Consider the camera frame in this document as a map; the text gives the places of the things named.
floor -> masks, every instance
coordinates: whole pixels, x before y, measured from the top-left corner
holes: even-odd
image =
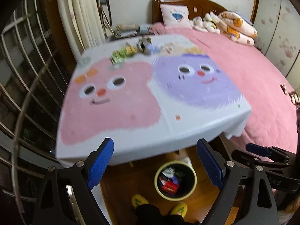
[[[135,161],[133,167],[129,163],[109,166],[101,180],[101,188],[113,225],[133,225],[135,223],[136,216],[130,202],[130,198],[134,194],[144,196],[150,204],[160,209],[162,215],[167,215],[177,203],[165,200],[156,192],[154,176],[162,164],[171,160],[180,160],[186,156],[191,159],[198,181],[194,193],[183,200],[188,206],[185,221],[202,222],[215,201],[219,189],[212,186],[196,154],[196,147],[193,146],[178,152]],[[234,222],[238,211],[238,208],[234,206],[226,225]]]

cartoon tablecloth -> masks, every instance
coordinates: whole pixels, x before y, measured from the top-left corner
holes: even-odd
[[[59,120],[56,157],[84,160],[106,138],[115,144],[110,165],[241,135],[251,107],[228,76],[184,36],[152,36],[158,55],[137,54],[114,67],[119,40],[84,52]]]

yellow slipper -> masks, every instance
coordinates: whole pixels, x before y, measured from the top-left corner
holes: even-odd
[[[140,205],[149,204],[148,201],[143,196],[141,196],[139,194],[136,194],[136,195],[131,197],[131,203],[132,203],[132,205],[134,206],[135,209]]]
[[[181,215],[184,218],[187,211],[188,211],[188,206],[186,205],[186,203],[181,202],[173,208],[170,215]]]

black pants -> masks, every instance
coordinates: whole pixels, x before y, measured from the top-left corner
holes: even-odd
[[[135,210],[137,215],[136,225],[189,225],[180,215],[163,217],[159,209],[153,205],[140,205]]]

cartoon mouth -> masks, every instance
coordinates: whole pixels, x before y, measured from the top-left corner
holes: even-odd
[[[215,77],[212,77],[210,80],[204,80],[204,81],[201,81],[202,84],[210,84],[214,81],[218,80],[217,78]]]
[[[94,99],[90,101],[90,105],[101,105],[101,104],[105,104],[105,103],[108,103],[110,102],[110,99],[107,98],[107,99],[104,99],[104,100],[101,100],[101,101],[95,101]]]

